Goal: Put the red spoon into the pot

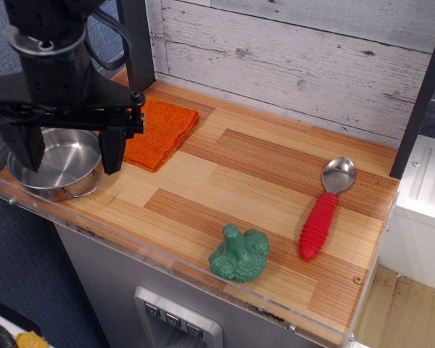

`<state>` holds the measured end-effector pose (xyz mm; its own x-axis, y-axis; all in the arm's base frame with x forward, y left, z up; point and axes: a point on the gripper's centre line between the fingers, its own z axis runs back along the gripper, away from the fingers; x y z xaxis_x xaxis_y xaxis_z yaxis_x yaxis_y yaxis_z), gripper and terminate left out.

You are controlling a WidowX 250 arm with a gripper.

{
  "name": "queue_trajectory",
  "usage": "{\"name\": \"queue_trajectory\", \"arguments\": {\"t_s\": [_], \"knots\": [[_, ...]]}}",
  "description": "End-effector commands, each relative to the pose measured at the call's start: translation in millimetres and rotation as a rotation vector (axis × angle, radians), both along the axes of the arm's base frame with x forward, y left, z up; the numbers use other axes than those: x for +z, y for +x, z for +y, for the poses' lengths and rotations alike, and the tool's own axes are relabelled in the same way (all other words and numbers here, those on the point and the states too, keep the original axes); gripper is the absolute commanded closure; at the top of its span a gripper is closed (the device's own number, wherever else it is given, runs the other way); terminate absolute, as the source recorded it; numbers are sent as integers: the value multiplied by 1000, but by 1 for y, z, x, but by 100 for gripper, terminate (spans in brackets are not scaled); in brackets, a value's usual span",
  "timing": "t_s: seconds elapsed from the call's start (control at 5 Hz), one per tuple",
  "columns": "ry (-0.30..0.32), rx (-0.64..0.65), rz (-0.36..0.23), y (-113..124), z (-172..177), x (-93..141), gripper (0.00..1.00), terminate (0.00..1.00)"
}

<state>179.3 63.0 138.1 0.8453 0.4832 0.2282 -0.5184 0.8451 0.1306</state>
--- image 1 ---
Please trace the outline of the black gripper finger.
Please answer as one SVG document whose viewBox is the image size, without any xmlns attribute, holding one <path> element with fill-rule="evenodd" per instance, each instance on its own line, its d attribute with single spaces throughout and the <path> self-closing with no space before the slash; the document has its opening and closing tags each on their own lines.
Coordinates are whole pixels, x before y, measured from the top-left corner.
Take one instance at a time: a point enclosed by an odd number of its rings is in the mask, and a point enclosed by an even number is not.
<svg viewBox="0 0 435 348">
<path fill-rule="evenodd" d="M 105 173 L 111 175 L 120 171 L 125 151 L 125 131 L 117 128 L 101 131 L 99 146 Z"/>
<path fill-rule="evenodd" d="M 44 155 L 44 138 L 40 127 L 0 121 L 0 136 L 22 166 L 38 171 Z"/>
</svg>

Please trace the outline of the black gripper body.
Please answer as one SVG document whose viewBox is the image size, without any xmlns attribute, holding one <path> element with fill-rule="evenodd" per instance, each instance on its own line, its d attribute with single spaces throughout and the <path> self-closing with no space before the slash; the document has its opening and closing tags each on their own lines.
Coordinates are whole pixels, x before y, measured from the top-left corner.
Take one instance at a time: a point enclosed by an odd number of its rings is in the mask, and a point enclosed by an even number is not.
<svg viewBox="0 0 435 348">
<path fill-rule="evenodd" d="M 96 71 L 84 27 L 44 41 L 8 27 L 6 37 L 22 72 L 0 75 L 0 119 L 13 125 L 143 133 L 145 96 Z"/>
</svg>

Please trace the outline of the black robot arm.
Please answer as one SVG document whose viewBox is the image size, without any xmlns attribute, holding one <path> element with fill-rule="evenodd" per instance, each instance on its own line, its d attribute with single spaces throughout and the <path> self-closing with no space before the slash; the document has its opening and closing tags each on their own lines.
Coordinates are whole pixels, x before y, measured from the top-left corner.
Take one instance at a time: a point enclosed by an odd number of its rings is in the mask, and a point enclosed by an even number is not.
<svg viewBox="0 0 435 348">
<path fill-rule="evenodd" d="M 121 168 L 126 141 L 144 130 L 141 92 L 106 79 L 97 67 L 116 70 L 130 56 L 127 28 L 100 1 L 7 1 L 7 40 L 22 71 L 0 76 L 0 136 L 19 162 L 37 171 L 44 155 L 42 128 L 98 132 L 104 171 Z M 88 19 L 116 32 L 123 55 L 98 57 Z"/>
</svg>

